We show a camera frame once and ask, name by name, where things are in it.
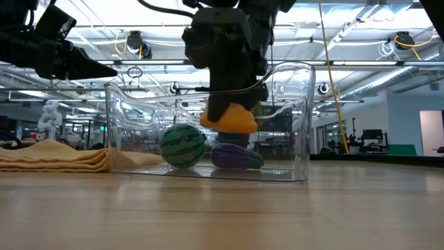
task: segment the transparent container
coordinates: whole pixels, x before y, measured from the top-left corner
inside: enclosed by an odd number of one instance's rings
[[[307,180],[314,68],[304,63],[284,62],[270,69],[258,81],[258,84],[263,83],[269,91],[268,101],[260,102],[252,111],[259,129],[246,135],[219,133],[200,125],[199,118],[209,93],[135,99],[123,93],[117,85],[107,84],[108,148],[160,155],[162,136],[175,124],[192,124],[206,137],[203,159],[188,169],[176,169],[166,162],[129,168],[117,154],[112,159],[111,170],[197,178]],[[260,154],[264,165],[259,169],[215,167],[210,160],[212,148],[222,142],[237,144]]]

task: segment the orange plastic object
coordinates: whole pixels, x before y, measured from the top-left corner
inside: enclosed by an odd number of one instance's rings
[[[224,133],[254,133],[257,131],[255,117],[242,105],[231,103],[218,122],[210,122],[207,118],[207,108],[200,117],[200,125]]]

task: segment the folded towel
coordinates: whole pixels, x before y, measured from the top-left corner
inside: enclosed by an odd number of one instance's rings
[[[107,172],[113,167],[141,167],[160,162],[162,158],[151,153],[116,149],[77,151],[55,140],[44,140],[25,149],[0,149],[0,171]]]

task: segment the white figure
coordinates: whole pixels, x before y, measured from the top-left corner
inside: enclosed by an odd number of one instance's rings
[[[45,140],[46,133],[48,131],[48,138],[56,138],[56,126],[62,125],[62,114],[57,112],[58,101],[47,101],[43,106],[43,114],[37,124],[37,135],[35,139],[37,141]]]

